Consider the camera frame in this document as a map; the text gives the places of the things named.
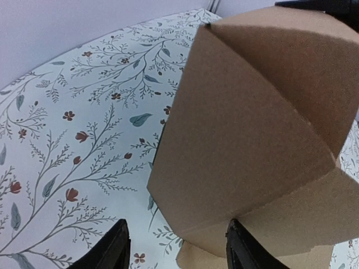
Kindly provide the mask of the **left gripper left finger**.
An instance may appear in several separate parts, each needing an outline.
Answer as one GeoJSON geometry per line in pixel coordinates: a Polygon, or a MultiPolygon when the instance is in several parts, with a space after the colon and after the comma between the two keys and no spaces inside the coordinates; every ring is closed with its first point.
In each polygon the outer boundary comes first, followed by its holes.
{"type": "Polygon", "coordinates": [[[131,239],[125,219],[119,219],[100,241],[68,269],[128,269],[131,239]]]}

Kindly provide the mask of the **right aluminium frame post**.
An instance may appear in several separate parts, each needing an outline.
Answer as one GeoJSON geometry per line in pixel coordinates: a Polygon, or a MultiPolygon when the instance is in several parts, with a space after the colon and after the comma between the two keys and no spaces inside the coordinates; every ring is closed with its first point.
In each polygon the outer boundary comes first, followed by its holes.
{"type": "Polygon", "coordinates": [[[210,0],[206,9],[212,13],[216,13],[220,3],[221,0],[210,0]]]}

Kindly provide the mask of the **brown cardboard box sheet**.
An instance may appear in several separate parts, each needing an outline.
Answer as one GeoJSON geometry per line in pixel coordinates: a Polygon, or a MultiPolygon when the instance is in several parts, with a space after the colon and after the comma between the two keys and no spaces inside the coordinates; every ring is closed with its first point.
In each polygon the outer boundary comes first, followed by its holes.
{"type": "Polygon", "coordinates": [[[329,268],[358,237],[339,154],[358,110],[358,30],[267,7],[201,25],[148,191],[184,244],[180,268],[228,268],[237,219],[283,268],[329,268]]]}

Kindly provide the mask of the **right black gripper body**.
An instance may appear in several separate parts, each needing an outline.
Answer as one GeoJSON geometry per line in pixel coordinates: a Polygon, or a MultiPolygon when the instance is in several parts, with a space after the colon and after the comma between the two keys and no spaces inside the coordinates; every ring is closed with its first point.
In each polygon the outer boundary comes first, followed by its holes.
{"type": "Polygon", "coordinates": [[[347,25],[358,25],[358,1],[351,0],[309,0],[280,1],[275,6],[301,10],[321,11],[347,25]]]}

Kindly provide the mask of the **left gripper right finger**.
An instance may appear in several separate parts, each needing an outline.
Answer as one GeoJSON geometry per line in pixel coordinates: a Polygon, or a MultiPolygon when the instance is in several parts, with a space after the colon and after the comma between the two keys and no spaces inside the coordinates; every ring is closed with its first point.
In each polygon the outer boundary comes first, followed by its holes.
{"type": "Polygon", "coordinates": [[[237,219],[229,222],[225,237],[228,268],[283,268],[283,263],[272,256],[237,219]]]}

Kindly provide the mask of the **floral patterned table mat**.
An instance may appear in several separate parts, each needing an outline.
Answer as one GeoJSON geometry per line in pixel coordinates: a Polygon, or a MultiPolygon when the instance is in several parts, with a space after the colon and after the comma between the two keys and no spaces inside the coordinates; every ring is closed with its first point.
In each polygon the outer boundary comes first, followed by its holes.
{"type": "MultiPolygon", "coordinates": [[[[129,268],[180,268],[184,244],[148,191],[164,125],[201,25],[192,10],[119,30],[1,91],[1,267],[68,268],[119,220],[129,268]]],[[[358,182],[358,122],[339,154],[358,182]]],[[[358,237],[329,268],[358,267],[358,237]]]]}

